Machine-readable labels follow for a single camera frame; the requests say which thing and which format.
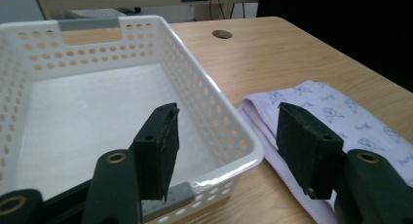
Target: white plastic basket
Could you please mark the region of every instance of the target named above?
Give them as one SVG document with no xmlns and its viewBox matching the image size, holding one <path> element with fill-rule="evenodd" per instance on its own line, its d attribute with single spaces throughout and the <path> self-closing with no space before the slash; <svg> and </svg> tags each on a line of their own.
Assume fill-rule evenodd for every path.
<svg viewBox="0 0 413 224">
<path fill-rule="evenodd" d="M 263 158 L 260 142 L 160 17 L 120 17 L 122 39 L 66 45 L 56 20 L 0 25 L 0 195 L 46 200 L 90 179 L 102 154 L 128 148 L 152 111 L 176 102 L 180 149 L 171 186 L 196 195 L 151 223 L 229 197 Z"/>
</svg>

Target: cloth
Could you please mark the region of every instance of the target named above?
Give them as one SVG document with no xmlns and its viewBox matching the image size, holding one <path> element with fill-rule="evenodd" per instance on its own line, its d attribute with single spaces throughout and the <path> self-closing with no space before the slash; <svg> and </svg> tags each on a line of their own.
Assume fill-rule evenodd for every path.
<svg viewBox="0 0 413 224">
<path fill-rule="evenodd" d="M 290 89 L 248 95 L 238 112 L 261 139 L 265 159 L 318 223 L 338 223 L 333 207 L 336 196 L 333 193 L 329 201 L 311 200 L 278 153 L 276 133 L 281 102 L 310 111 L 344 139 L 344 152 L 364 149 L 385 157 L 406 184 L 413 187 L 413 145 L 328 83 L 307 81 Z"/>
</svg>

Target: patterned fabric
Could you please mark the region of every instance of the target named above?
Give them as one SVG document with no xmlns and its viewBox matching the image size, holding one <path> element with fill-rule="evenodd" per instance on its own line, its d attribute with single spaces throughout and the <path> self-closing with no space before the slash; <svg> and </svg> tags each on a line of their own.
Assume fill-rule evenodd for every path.
<svg viewBox="0 0 413 224">
<path fill-rule="evenodd" d="M 276 133 L 278 106 L 281 102 L 306 108 L 319 118 L 344 139 L 345 152 L 351 149 L 364 149 L 385 157 L 402 179 L 413 187 L 413 145 L 327 83 L 307 81 L 291 89 L 247 96 L 238 109 L 239 113 L 261 138 L 266 160 L 318 223 L 337 222 L 332 210 L 335 196 L 327 202 L 310 200 L 304 196 L 286 163 L 278 154 Z"/>
</svg>

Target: floor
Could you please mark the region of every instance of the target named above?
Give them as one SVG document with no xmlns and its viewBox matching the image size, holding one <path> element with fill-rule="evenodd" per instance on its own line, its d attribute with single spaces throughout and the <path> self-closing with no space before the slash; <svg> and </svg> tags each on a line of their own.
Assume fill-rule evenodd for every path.
<svg viewBox="0 0 413 224">
<path fill-rule="evenodd" d="M 234 10 L 231 19 L 255 18 L 258 3 L 237 3 L 234 5 Z M 157 15 L 163 17 L 167 22 L 187 22 L 194 21 L 194 6 L 166 6 L 166 7 L 146 7 L 141 8 L 140 13 L 136 13 L 134 9 L 117 9 L 127 16 L 146 16 Z"/>
</svg>

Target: table surface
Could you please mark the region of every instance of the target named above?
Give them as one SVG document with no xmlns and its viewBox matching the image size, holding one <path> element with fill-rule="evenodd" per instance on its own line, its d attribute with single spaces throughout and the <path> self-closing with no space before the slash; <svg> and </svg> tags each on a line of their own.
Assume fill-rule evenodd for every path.
<svg viewBox="0 0 413 224">
<path fill-rule="evenodd" d="M 237 108 L 252 93 L 287 89 L 307 80 L 324 81 L 413 142 L 413 93 L 284 19 L 197 21 L 171 27 Z M 216 38 L 212 35 L 216 29 L 233 36 Z M 85 42 L 85 38 L 76 39 Z M 179 221 L 312 222 L 265 160 L 241 176 L 229 199 Z"/>
</svg>

